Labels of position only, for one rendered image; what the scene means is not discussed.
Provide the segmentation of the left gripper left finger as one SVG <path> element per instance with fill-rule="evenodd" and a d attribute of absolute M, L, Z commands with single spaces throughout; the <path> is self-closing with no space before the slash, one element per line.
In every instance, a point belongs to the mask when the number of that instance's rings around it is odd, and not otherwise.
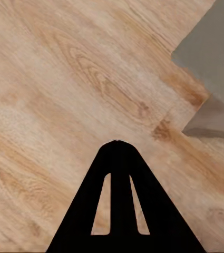
<path fill-rule="evenodd" d="M 111 173 L 111 233 L 91 235 L 106 175 Z M 103 145 L 46 253 L 125 253 L 118 142 Z"/>

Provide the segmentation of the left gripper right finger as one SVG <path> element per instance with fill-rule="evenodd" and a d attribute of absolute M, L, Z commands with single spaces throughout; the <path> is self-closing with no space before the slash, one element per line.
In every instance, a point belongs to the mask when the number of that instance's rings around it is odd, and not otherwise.
<path fill-rule="evenodd" d="M 125 253 L 207 253 L 138 150 L 118 141 Z M 138 232 L 132 177 L 150 235 Z"/>

